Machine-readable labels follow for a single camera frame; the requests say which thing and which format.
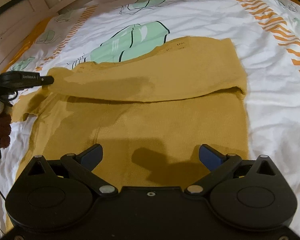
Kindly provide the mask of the mustard yellow knit garment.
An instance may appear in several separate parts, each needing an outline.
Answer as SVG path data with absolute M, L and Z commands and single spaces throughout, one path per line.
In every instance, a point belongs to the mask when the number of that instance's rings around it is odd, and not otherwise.
M 59 159 L 94 144 L 94 174 L 115 187 L 187 187 L 208 173 L 200 145 L 248 156 L 247 75 L 228 38 L 182 37 L 118 63 L 49 70 L 54 83 L 21 96 L 13 121 L 34 115 L 32 157 Z

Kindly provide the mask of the orange under sheet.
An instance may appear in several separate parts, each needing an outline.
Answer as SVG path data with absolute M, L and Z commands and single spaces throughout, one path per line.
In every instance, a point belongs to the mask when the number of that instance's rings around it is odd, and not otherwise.
M 37 38 L 44 32 L 46 26 L 52 18 L 52 16 L 47 17 L 34 26 L 29 35 L 27 35 L 24 38 L 21 48 L 12 57 L 11 61 L 7 64 L 7 66 L 0 71 L 1 73 L 6 72 L 12 65 L 14 65 L 20 59 L 23 53 L 25 53 L 28 49 L 31 48 L 31 46 L 34 44 Z

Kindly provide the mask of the white leaf-print bedspread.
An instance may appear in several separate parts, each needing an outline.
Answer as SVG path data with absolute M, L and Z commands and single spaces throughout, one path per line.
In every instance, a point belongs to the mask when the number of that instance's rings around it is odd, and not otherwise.
M 15 99 L 0 195 L 37 154 L 95 143 L 95 174 L 186 187 L 201 144 L 270 156 L 293 189 L 300 235 L 300 5 L 291 0 L 101 0 L 46 20 L 10 70 L 52 74 Z M 0 198 L 0 236 L 11 227 Z

